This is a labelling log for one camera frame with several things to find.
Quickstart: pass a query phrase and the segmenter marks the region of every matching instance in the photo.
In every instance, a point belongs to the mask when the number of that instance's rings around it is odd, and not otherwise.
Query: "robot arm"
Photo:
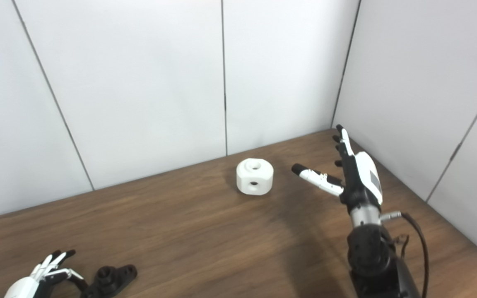
[[[94,283],[88,285],[73,269],[58,269],[64,260],[74,254],[74,250],[53,252],[43,262],[37,264],[29,276],[16,281],[8,289],[5,298],[49,298],[54,286],[66,280],[77,286],[81,298],[112,298],[137,276],[134,265],[120,268],[104,266],[97,271]]]
[[[87,283],[80,274],[68,268],[58,269],[58,266],[74,254],[74,250],[53,252],[37,264],[29,276],[16,281],[8,289],[5,298],[48,298],[53,286],[64,280],[71,281],[81,291],[85,290]]]
[[[345,186],[340,179],[301,164],[295,164],[292,171],[329,194],[338,196],[347,206],[353,227],[347,237],[348,261],[359,298],[421,298],[403,258],[396,255],[395,241],[382,226],[383,222],[398,217],[407,219],[421,237],[426,271],[422,297],[425,298],[428,251],[420,228],[409,215],[399,211],[381,214],[382,187],[375,163],[366,152],[354,154],[347,131],[341,125],[337,125],[337,130],[340,135],[333,136],[333,139],[339,143],[336,149],[341,160],[335,161],[335,164],[343,168]]]

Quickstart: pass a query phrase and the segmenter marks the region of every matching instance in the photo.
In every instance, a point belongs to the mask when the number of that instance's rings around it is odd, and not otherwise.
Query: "wooden tabletop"
[[[338,198],[299,179],[299,162],[343,177],[334,130],[188,166],[149,178],[0,216],[0,297],[56,249],[76,249],[65,267],[88,281],[106,264],[139,272],[119,298],[354,298],[346,237],[351,223]],[[273,188],[247,196],[235,168],[263,158]],[[407,211],[430,252],[429,297],[477,298],[477,247],[377,164],[383,211]],[[422,284],[422,250],[401,219],[392,236],[409,233],[407,264]],[[77,298],[70,283],[53,298]]]

